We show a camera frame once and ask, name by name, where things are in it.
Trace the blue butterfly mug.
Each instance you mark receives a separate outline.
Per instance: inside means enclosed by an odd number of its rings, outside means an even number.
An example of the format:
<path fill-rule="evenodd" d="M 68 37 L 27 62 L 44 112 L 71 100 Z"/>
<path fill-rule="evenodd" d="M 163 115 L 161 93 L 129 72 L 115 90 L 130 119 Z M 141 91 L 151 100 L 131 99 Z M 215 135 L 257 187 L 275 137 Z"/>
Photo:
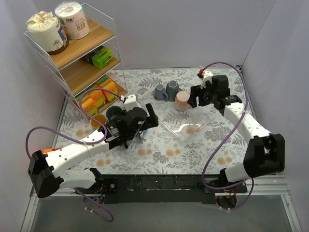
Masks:
<path fill-rule="evenodd" d="M 106 117 L 102 114 L 93 115 L 93 119 L 90 119 L 90 125 L 94 129 L 98 129 L 101 124 L 106 123 Z"/>

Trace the dark grey mug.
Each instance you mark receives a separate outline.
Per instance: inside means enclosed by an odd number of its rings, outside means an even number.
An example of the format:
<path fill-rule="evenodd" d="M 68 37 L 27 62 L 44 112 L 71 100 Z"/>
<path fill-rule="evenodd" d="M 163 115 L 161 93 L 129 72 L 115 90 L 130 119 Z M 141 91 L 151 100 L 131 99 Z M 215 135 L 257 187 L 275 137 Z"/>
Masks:
<path fill-rule="evenodd" d="M 108 121 L 118 121 L 122 119 L 122 108 L 119 106 L 111 106 L 106 110 L 106 118 Z"/>

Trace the blue white mug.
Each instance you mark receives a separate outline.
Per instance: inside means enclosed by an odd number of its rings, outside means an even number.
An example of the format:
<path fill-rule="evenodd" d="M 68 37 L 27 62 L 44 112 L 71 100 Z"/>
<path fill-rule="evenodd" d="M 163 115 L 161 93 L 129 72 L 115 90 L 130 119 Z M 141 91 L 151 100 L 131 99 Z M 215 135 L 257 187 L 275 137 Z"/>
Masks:
<path fill-rule="evenodd" d="M 139 132 L 140 138 L 144 139 L 144 138 L 145 138 L 145 135 L 146 135 L 147 133 L 148 133 L 147 130 L 140 131 L 140 132 Z"/>

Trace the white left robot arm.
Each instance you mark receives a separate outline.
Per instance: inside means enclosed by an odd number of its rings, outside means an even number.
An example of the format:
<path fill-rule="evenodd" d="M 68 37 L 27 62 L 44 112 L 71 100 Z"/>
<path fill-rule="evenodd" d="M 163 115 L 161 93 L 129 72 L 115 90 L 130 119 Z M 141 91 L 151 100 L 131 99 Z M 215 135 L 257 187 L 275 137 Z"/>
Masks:
<path fill-rule="evenodd" d="M 128 147 L 136 134 L 158 126 L 158 117 L 150 103 L 146 109 L 134 107 L 124 111 L 119 119 L 111 120 L 81 140 L 57 150 L 29 155 L 28 174 L 39 198 L 48 197 L 59 189 L 82 188 L 92 193 L 102 190 L 103 179 L 95 168 L 74 171 L 71 167 L 98 153 L 118 146 Z"/>

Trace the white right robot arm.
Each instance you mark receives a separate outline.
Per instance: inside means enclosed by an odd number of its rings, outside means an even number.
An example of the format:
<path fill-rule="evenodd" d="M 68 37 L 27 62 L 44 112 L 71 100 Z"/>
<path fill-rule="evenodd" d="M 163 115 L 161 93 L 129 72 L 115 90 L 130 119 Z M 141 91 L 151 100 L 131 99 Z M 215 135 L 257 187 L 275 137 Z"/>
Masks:
<path fill-rule="evenodd" d="M 200 85 L 190 88 L 188 104 L 193 108 L 213 104 L 228 119 L 247 143 L 243 162 L 222 169 L 213 190 L 229 192 L 236 183 L 249 178 L 280 173 L 285 168 L 285 139 L 273 134 L 245 110 L 237 95 L 231 95 L 225 75 L 205 77 L 199 74 Z"/>

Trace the peach pink mug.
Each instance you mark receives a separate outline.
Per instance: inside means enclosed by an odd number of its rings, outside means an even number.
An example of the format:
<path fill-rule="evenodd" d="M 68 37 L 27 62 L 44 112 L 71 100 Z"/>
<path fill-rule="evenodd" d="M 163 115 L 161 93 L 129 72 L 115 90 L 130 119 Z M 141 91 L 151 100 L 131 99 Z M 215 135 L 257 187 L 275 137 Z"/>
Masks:
<path fill-rule="evenodd" d="M 186 111 L 189 108 L 189 104 L 187 103 L 189 98 L 190 98 L 189 92 L 179 91 L 175 97 L 174 108 L 180 112 Z"/>

